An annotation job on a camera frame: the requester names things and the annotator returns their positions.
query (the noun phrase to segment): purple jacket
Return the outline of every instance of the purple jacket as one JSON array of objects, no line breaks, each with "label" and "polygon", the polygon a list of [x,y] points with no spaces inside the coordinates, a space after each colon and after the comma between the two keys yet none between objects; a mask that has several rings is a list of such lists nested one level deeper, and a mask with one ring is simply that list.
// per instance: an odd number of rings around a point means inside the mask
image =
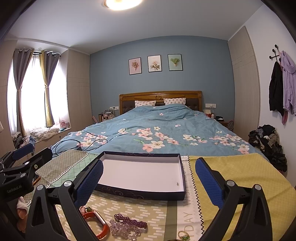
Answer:
[{"label": "purple jacket", "polygon": [[282,51],[281,65],[283,67],[284,109],[291,114],[296,112],[296,65],[290,56]]}]

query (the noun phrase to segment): gray curtain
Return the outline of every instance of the gray curtain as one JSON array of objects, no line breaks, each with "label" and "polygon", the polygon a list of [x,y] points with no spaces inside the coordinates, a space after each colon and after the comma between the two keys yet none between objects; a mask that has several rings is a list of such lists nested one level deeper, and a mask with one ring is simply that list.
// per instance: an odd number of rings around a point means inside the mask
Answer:
[{"label": "gray curtain", "polygon": [[54,70],[57,66],[57,62],[59,61],[59,54],[52,54],[52,52],[46,53],[46,51],[42,51],[40,55],[40,66],[42,69],[42,75],[45,85],[44,90],[44,109],[45,109],[45,119],[46,126],[51,127],[54,125],[54,119],[52,116],[52,110],[50,107],[49,100],[49,85],[52,81],[52,76],[54,74]]},{"label": "gray curtain", "polygon": [[22,82],[30,60],[32,58],[34,50],[28,49],[25,51],[16,49],[13,53],[13,74],[15,78],[15,87],[17,89],[17,131],[21,131],[22,135],[25,136],[25,129],[22,122],[22,111],[21,111],[21,89]]}]

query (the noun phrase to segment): wall hook rack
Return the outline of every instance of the wall hook rack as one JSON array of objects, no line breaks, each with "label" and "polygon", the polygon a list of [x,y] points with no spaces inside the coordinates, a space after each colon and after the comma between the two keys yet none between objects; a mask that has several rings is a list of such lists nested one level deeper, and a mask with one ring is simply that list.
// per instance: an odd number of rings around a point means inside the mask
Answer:
[{"label": "wall hook rack", "polygon": [[[279,53],[279,47],[275,44],[274,45],[275,47],[276,47],[276,49],[278,50],[278,53]],[[273,58],[276,58],[276,60],[277,60],[277,57],[279,57],[280,55],[278,54],[276,54],[276,51],[274,50],[274,49],[272,49],[272,52],[274,52],[274,55],[275,56],[273,56],[273,57],[271,57],[271,56],[269,56],[269,58],[272,60]]]}]

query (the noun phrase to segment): blue duvet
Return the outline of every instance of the blue duvet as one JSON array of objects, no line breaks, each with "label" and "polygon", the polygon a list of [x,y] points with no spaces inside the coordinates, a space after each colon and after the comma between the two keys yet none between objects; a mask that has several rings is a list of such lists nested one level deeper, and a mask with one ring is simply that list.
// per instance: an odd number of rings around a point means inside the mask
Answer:
[{"label": "blue duvet", "polygon": [[137,107],[112,120],[71,132],[60,142],[56,148],[52,147],[53,153],[75,148],[79,142],[82,150],[91,153],[105,150],[182,156],[260,153],[214,119],[181,104]]}]

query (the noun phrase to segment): ceiling light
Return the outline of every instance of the ceiling light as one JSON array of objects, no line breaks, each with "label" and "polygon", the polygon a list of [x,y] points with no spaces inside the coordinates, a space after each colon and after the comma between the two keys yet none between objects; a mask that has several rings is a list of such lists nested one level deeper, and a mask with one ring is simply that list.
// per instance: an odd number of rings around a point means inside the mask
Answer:
[{"label": "ceiling light", "polygon": [[138,6],[142,0],[105,0],[106,7],[112,10],[125,10]]}]

